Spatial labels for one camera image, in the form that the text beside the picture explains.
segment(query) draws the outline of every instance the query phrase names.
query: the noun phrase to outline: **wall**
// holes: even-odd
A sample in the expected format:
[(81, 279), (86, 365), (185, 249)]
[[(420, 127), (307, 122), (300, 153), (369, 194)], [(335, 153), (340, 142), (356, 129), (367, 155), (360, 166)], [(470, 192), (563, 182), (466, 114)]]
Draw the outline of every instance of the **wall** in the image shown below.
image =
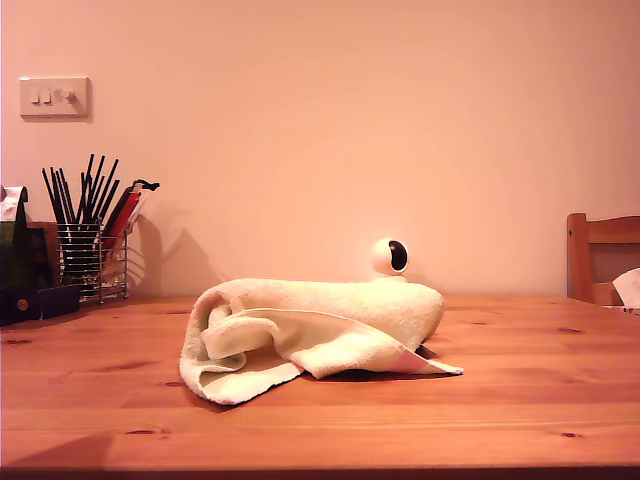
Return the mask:
[[(139, 293), (366, 280), (395, 236), (446, 292), (562, 294), (566, 215), (640, 213), (635, 0), (2, 7), (3, 181), (37, 219), (42, 166), (161, 182)], [(20, 118), (18, 78), (46, 75), (90, 77), (87, 121)]]

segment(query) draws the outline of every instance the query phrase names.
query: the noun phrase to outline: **white towel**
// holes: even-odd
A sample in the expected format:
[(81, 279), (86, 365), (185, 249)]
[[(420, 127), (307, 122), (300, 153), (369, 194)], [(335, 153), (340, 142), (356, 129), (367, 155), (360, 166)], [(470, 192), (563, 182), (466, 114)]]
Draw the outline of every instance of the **white towel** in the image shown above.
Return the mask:
[(414, 353), (443, 313), (442, 295), (413, 283), (233, 280), (196, 301), (180, 374), (194, 393), (225, 405), (305, 370), (316, 378), (348, 369), (461, 374)]

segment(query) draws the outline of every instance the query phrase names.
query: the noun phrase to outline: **table surface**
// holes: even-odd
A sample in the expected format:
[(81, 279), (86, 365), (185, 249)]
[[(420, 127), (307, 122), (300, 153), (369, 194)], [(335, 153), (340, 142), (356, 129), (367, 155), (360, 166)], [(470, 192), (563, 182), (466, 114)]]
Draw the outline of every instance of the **table surface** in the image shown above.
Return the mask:
[(4, 327), (3, 473), (638, 473), (640, 318), (555, 296), (446, 300), (427, 345), (463, 376), (304, 374), (235, 407), (181, 382), (192, 299)]

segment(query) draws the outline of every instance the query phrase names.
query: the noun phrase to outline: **paper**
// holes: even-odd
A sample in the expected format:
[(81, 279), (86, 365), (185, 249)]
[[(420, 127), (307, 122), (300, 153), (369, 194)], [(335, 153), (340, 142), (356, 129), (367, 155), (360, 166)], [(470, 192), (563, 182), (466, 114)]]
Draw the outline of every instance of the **paper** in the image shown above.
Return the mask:
[(640, 268), (623, 273), (613, 281), (625, 307), (640, 308)]

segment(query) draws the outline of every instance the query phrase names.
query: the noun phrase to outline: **switch plate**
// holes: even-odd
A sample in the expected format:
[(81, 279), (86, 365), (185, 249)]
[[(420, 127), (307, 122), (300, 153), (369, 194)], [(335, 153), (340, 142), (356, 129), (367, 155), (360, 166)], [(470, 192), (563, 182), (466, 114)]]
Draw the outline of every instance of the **switch plate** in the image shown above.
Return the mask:
[[(20, 78), (20, 115), (23, 117), (86, 117), (88, 112), (87, 77)], [(65, 93), (73, 91), (67, 100)], [(40, 102), (34, 103), (36, 93)]]

